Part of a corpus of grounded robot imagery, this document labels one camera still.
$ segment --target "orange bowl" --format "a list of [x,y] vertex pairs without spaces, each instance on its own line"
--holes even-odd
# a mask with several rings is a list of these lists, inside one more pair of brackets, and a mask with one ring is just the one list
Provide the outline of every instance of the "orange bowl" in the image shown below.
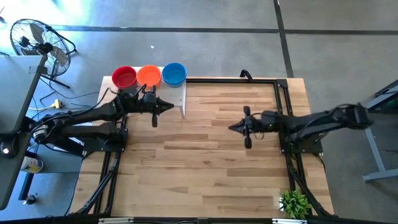
[[147,85],[147,90],[150,90],[152,86],[159,87],[159,83],[162,79],[160,70],[155,65],[145,65],[137,72],[137,82],[140,85]]

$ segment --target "wooden tabletop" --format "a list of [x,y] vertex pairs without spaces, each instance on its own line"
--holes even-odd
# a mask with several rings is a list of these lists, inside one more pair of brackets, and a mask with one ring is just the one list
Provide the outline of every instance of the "wooden tabletop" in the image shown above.
[[[288,78],[287,82],[293,114],[309,114],[303,79]],[[107,87],[116,90],[111,77],[103,78],[99,97]],[[113,98],[108,93],[103,103]],[[174,108],[162,113],[158,128],[152,128],[151,114],[130,114],[112,216],[282,217],[279,194],[289,188],[289,180],[278,134],[252,138],[253,147],[246,150],[242,135],[227,128],[243,118],[246,105],[252,113],[276,110],[273,86],[187,83],[185,119]],[[103,152],[94,152],[83,161],[72,212],[98,185],[103,157]],[[303,154],[303,164],[308,187],[333,213],[321,162]]]

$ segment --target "blue bowl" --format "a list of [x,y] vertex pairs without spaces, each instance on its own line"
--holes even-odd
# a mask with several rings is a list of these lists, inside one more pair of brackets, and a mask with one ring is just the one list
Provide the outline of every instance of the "blue bowl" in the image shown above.
[[180,63],[170,63],[163,68],[162,78],[171,87],[179,87],[187,78],[187,70]]

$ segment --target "potted plant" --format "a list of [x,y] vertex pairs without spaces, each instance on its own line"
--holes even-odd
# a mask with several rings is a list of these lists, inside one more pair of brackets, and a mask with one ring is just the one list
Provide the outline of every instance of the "potted plant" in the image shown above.
[[289,218],[304,220],[308,215],[308,209],[312,206],[308,202],[305,195],[302,195],[298,190],[286,190],[280,195],[280,210],[284,211]]

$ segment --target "electric fan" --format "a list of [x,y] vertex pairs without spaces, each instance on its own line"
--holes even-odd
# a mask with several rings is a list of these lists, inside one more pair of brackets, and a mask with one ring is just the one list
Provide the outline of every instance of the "electric fan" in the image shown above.
[[10,39],[18,55],[47,55],[46,75],[59,76],[68,70],[71,52],[64,39],[70,41],[47,24],[33,19],[20,19],[12,25]]

